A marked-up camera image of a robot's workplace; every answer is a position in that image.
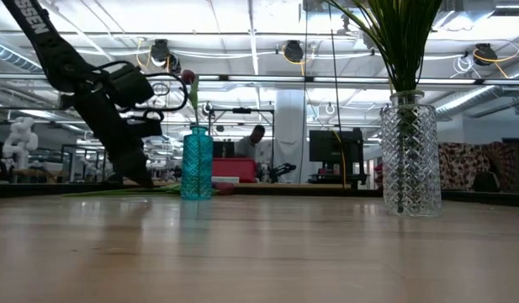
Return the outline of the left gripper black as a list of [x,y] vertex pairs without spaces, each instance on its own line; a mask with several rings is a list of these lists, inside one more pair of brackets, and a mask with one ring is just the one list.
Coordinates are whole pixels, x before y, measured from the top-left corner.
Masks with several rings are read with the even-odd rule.
[[161,121],[141,116],[123,119],[101,90],[64,94],[61,108],[73,107],[105,147],[115,171],[144,188],[154,186],[146,168],[142,138],[162,133]]

